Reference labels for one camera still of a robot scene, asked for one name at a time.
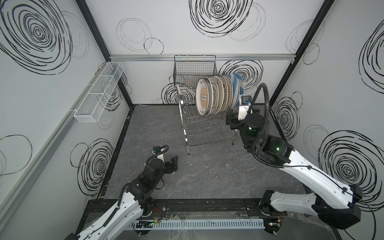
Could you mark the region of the sunburst plate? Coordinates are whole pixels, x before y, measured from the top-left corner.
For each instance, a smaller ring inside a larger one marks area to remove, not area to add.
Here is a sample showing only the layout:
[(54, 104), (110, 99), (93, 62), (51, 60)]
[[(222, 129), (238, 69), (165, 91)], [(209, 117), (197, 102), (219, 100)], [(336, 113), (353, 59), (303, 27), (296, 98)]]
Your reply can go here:
[(224, 75), (224, 77), (227, 81), (227, 89), (228, 89), (228, 102), (227, 102), (228, 108), (227, 108), (227, 110), (229, 111), (231, 109), (231, 106), (232, 106), (233, 95), (234, 95), (233, 82), (228, 75)]
[(196, 87), (196, 108), (200, 116), (207, 116), (210, 110), (210, 98), (207, 77), (199, 79)]

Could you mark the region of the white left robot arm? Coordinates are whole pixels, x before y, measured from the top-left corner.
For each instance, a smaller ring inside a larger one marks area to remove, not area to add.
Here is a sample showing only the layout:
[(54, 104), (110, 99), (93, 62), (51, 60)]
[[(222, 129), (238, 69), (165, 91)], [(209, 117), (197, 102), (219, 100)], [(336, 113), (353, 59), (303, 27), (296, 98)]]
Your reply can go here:
[(151, 159), (141, 174), (124, 185), (118, 200), (93, 224), (67, 240), (114, 240), (134, 221), (152, 212), (153, 191), (165, 174), (178, 170), (178, 156), (165, 162), (162, 156)]

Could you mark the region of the cream floral plate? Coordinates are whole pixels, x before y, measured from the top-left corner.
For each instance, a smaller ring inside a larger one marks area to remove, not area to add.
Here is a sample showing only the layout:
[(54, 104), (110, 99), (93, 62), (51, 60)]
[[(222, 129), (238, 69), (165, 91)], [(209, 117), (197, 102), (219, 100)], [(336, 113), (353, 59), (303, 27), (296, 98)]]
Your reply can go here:
[(226, 105), (226, 83), (223, 77), (217, 76), (218, 77), (218, 82), (219, 82), (219, 90), (220, 90), (220, 109), (218, 113), (221, 113), (224, 110), (224, 107)]

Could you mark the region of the green rim red ring plate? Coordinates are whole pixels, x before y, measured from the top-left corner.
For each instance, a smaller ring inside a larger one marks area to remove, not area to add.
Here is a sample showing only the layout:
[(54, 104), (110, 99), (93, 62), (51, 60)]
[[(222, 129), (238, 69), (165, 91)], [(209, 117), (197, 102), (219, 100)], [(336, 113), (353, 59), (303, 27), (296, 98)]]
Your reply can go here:
[(212, 77), (208, 77), (208, 80), (206, 80), (209, 90), (209, 98), (210, 98), (210, 110), (208, 112), (208, 115), (212, 115), (214, 112), (214, 100), (215, 100), (215, 89), (214, 89), (214, 79)]

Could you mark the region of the white plate thin green line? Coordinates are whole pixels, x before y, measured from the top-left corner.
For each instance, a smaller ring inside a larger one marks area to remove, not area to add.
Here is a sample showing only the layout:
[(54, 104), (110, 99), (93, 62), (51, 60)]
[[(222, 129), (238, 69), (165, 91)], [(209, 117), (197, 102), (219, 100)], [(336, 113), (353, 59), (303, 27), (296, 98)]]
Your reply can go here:
[(214, 86), (214, 110), (212, 114), (217, 114), (220, 107), (219, 107), (219, 101), (220, 101), (220, 90), (219, 90), (219, 82), (218, 77), (213, 76), (213, 86)]

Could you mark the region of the large blue striped plate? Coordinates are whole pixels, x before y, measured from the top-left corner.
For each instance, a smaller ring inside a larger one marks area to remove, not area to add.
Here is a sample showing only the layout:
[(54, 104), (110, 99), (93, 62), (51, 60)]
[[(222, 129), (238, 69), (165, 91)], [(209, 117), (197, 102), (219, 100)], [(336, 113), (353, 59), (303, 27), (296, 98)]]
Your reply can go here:
[(244, 81), (240, 74), (234, 73), (234, 75), (237, 77), (238, 85), (239, 85), (239, 94), (238, 94), (238, 101), (236, 107), (240, 105), (241, 96), (244, 94)]

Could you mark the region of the red text green rim plate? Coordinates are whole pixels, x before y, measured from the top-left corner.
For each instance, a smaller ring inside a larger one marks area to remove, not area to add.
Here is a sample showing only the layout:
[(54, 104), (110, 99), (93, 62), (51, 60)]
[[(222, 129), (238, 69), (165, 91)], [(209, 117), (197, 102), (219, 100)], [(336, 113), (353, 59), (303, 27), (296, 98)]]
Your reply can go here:
[(225, 99), (226, 99), (226, 105), (225, 105), (224, 110), (223, 110), (223, 112), (226, 112), (226, 111), (227, 111), (227, 108), (228, 108), (228, 105), (227, 105), (227, 102), (228, 102), (228, 89), (227, 89), (227, 81), (226, 81), (224, 75), (222, 75), (222, 77), (224, 78), (225, 83), (226, 83), (226, 97), (225, 97)]

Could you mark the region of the small blue striped plate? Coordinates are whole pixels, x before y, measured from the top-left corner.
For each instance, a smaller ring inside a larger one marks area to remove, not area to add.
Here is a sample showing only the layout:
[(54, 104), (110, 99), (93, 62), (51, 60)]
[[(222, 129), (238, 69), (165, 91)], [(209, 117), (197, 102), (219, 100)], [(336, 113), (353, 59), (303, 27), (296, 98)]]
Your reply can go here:
[(239, 85), (239, 81), (238, 81), (238, 78), (236, 77), (236, 75), (228, 74), (228, 76), (230, 77), (230, 79), (232, 81), (233, 100), (232, 100), (232, 104), (231, 104), (231, 109), (234, 109), (236, 107), (236, 105), (238, 104), (238, 102), (239, 102), (240, 85)]

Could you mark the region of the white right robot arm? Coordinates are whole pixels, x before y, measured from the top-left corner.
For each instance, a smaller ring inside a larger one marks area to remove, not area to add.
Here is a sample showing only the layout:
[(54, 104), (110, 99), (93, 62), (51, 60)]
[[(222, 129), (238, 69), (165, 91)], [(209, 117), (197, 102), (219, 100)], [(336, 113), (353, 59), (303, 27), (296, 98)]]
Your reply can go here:
[(361, 221), (361, 209), (356, 204), (362, 196), (362, 189), (337, 181), (307, 161), (286, 141), (269, 135), (267, 116), (262, 116), (259, 111), (237, 115), (230, 111), (228, 124), (239, 130), (244, 148), (257, 161), (290, 174), (312, 190), (306, 195), (265, 191), (259, 203), (264, 215), (282, 212), (306, 214), (340, 230)]

